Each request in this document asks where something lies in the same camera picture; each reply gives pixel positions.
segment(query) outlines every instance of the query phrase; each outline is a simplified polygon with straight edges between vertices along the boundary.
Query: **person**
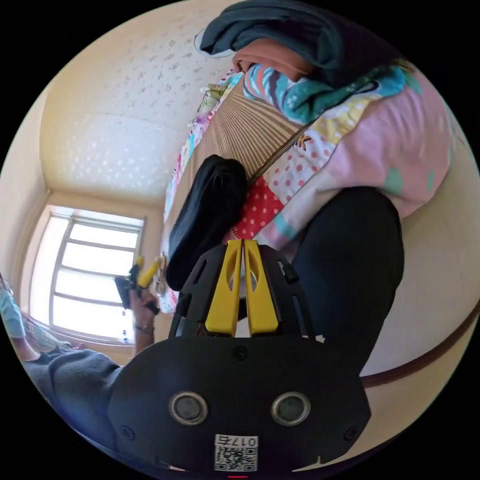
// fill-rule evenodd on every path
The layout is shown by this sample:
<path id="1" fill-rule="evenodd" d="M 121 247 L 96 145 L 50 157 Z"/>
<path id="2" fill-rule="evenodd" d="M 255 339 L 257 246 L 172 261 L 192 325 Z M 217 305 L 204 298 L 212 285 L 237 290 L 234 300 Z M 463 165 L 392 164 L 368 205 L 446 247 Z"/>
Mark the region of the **person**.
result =
<path id="1" fill-rule="evenodd" d="M 403 277 L 402 227 L 396 208 L 375 188 L 342 190 L 303 231 L 292 264 L 315 334 L 335 345 L 360 374 Z M 154 314 L 146 307 L 151 301 L 157 301 L 151 293 L 139 298 L 130 292 L 137 327 L 135 355 L 154 343 Z M 92 350 L 59 348 L 23 365 L 71 427 L 99 448 L 116 451 L 107 406 L 121 366 Z M 117 459 L 142 471 L 134 460 Z"/>

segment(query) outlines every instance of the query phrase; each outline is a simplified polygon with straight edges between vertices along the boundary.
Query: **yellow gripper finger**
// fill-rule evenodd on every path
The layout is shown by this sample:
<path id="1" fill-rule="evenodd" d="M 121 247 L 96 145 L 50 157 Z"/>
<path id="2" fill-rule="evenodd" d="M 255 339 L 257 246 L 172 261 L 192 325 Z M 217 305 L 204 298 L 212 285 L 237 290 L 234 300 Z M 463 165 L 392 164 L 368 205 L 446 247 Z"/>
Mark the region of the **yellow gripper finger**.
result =
<path id="1" fill-rule="evenodd" d="M 150 265 L 147 271 L 142 273 L 137 280 L 137 285 L 143 289 L 146 289 L 150 283 L 152 282 L 152 279 L 154 278 L 155 274 L 157 273 L 158 269 L 160 268 L 162 264 L 162 259 L 160 257 L 156 258 L 155 261 Z"/>
<path id="2" fill-rule="evenodd" d="M 241 267 L 242 240 L 230 240 L 205 322 L 209 333 L 235 336 L 239 315 Z"/>
<path id="3" fill-rule="evenodd" d="M 250 335 L 269 334 L 277 331 L 279 321 L 275 313 L 269 284 L 265 276 L 259 244 L 255 240 L 244 241 L 246 308 Z M 252 274 L 256 281 L 253 288 Z"/>

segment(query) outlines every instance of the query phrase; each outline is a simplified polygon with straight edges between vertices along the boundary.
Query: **red polka dot fabric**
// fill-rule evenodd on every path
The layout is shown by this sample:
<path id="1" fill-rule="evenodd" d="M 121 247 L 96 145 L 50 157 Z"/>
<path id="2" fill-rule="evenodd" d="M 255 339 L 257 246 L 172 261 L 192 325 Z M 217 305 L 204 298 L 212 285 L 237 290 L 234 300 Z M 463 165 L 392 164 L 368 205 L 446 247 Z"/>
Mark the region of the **red polka dot fabric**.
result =
<path id="1" fill-rule="evenodd" d="M 248 191 L 242 219 L 232 227 L 226 240 L 251 240 L 283 207 L 265 179 L 259 178 Z"/>

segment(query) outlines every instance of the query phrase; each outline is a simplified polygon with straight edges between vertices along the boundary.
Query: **person's leg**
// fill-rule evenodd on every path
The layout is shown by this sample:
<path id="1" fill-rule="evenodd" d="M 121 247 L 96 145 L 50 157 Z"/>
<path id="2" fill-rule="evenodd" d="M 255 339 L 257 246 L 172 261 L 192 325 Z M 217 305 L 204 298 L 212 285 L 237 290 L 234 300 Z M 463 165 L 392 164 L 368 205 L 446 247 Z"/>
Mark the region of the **person's leg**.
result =
<path id="1" fill-rule="evenodd" d="M 394 205 L 374 188 L 342 190 L 305 229 L 292 264 L 315 334 L 360 373 L 404 272 L 402 228 Z"/>

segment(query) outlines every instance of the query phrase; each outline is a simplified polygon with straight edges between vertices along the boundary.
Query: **textured ceiling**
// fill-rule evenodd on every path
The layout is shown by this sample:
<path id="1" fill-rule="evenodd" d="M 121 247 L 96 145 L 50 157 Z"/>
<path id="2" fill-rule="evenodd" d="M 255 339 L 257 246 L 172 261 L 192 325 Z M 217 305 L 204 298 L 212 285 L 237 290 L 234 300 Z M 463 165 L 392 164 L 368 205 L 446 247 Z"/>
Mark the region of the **textured ceiling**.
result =
<path id="1" fill-rule="evenodd" d="M 201 100 L 232 58 L 208 58 L 195 35 L 236 0 L 152 10 L 88 46 L 55 77 L 40 132 L 53 190 L 158 203 Z"/>

